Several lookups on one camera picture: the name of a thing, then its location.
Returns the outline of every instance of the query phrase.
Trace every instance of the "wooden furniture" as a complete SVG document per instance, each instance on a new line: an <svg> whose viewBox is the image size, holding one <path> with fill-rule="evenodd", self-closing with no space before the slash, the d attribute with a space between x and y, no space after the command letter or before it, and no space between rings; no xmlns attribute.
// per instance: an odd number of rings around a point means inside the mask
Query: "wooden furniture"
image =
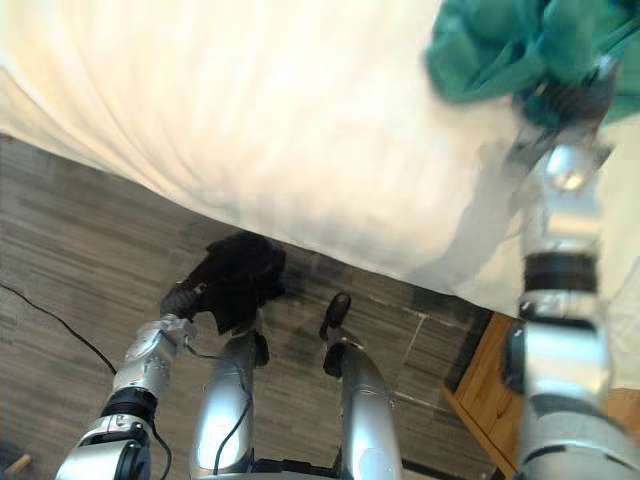
<svg viewBox="0 0 640 480"><path fill-rule="evenodd" d="M494 314L455 392L442 393L473 436L507 477L516 471L516 448L523 398L500 380L503 344L513 319ZM607 414L623 424L640 443L640 392L611 392Z"/></svg>

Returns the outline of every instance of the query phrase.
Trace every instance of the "gray floor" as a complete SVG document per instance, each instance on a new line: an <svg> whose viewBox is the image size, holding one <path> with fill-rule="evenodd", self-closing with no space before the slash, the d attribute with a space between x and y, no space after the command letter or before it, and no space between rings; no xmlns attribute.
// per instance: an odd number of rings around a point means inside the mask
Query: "gray floor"
<svg viewBox="0 0 640 480"><path fill-rule="evenodd" d="M2 142L0 275L63 316L117 364L139 325L157 316L166 289L204 247L234 228L187 211L128 181ZM340 444L339 385L321 369L316 337L326 305L353 296L348 324L396 398L403 456L467 480L493 465L438 392L455 383L487 312L322 255L287 247L289 293L264 312L272 360L256 374L256 453L330 464ZM111 377L59 325L0 291L1 440L34 457L30 478L50 478L99 414ZM215 352L210 317L197 319L201 351ZM184 356L159 407L174 452L169 478L187 478L187 456L211 365ZM156 472L164 461L153 447Z"/></svg>

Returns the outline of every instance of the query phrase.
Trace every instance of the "bed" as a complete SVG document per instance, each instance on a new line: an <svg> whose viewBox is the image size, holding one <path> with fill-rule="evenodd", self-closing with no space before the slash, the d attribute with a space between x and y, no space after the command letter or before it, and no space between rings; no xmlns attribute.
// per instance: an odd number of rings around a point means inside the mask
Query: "bed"
<svg viewBox="0 0 640 480"><path fill-rule="evenodd" d="M451 105L438 1L5 0L2 131L217 220L515 313L509 97ZM640 115L608 126L600 269L640 387Z"/></svg>

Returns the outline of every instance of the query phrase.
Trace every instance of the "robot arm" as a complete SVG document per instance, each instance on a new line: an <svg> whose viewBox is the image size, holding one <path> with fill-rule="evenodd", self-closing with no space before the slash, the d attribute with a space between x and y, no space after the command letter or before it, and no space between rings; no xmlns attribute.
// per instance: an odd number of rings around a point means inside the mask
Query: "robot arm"
<svg viewBox="0 0 640 480"><path fill-rule="evenodd" d="M174 357L195 334L189 320L174 315L142 326L114 377L100 418L82 435L56 480L150 478L149 442L156 406L169 385Z"/></svg>
<svg viewBox="0 0 640 480"><path fill-rule="evenodd" d="M601 408L611 384L606 309L598 298L603 149L565 132L525 180L523 326L504 376L524 394L519 480L637 480L638 450Z"/></svg>

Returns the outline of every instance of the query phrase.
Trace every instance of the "mattress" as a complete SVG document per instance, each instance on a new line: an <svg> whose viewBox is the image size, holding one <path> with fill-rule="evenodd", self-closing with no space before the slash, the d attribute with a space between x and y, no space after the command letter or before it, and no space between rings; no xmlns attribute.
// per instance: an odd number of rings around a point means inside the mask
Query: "mattress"
<svg viewBox="0 0 640 480"><path fill-rule="evenodd" d="M515 314L508 97L451 105L438 1L4 0L2 130L211 218ZM606 127L600 270L640 387L640 116Z"/></svg>

